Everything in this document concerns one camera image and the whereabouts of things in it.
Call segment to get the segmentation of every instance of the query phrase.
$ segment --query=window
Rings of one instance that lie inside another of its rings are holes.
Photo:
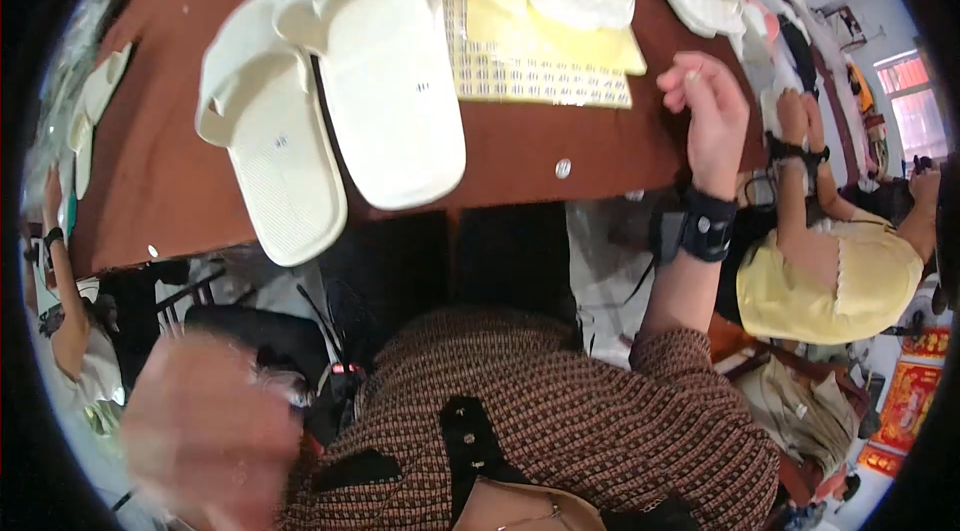
[[[913,156],[944,158],[947,156],[947,134],[940,115],[930,76],[920,54],[914,50],[878,62],[873,67],[880,77],[883,92],[893,106],[896,125],[900,128],[903,159]]]

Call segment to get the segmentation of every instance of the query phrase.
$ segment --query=brown table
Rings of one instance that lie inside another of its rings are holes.
[[[101,57],[130,41],[135,49],[96,131],[71,240],[79,278],[148,261],[148,246],[169,258],[256,240],[227,152],[193,125],[204,49],[242,1],[129,0],[107,33]],[[687,167],[690,119],[664,109],[655,86],[674,54],[712,54],[752,93],[726,38],[693,35],[665,0],[636,0],[636,10],[633,32],[649,70],[630,78],[632,109],[461,104],[466,171],[426,209],[603,198],[674,182]],[[766,163],[761,128],[754,108],[741,170]],[[558,179],[563,158],[571,171]],[[352,222],[396,215],[370,207],[340,168]]]

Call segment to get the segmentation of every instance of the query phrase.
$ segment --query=yellow sticker sheet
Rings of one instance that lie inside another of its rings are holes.
[[[468,0],[443,0],[443,10],[446,44],[459,99],[633,107],[623,70],[539,55],[506,55],[496,41],[481,42],[469,36]]]

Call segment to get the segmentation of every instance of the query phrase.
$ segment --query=red poster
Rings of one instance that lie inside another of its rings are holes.
[[[908,362],[899,362],[896,367],[880,412],[882,425],[871,440],[908,452],[933,402],[941,369]]]
[[[903,340],[903,355],[941,360],[947,356],[950,333],[948,326],[931,326],[917,339]]]
[[[896,477],[904,464],[904,456],[888,452],[873,445],[867,444],[860,450],[860,455],[856,458],[856,463],[866,466],[870,470],[875,470],[888,477]]]

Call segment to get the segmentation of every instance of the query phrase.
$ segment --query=necklace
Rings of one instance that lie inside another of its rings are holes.
[[[563,527],[566,529],[566,531],[573,531],[573,527],[568,525],[566,521],[561,518],[563,514],[560,511],[560,507],[559,507],[560,504],[554,501],[553,496],[547,495],[546,501],[550,503],[550,506],[553,508],[553,512],[549,514],[545,514],[543,516],[534,516],[531,518],[521,518],[520,520],[514,520],[513,522],[508,522],[505,525],[500,525],[499,527],[497,527],[496,531],[506,531],[506,529],[509,529],[510,527],[516,527],[522,524],[526,524],[528,522],[535,522],[537,520],[549,520],[551,518],[554,520],[557,520],[559,524],[564,525]]]

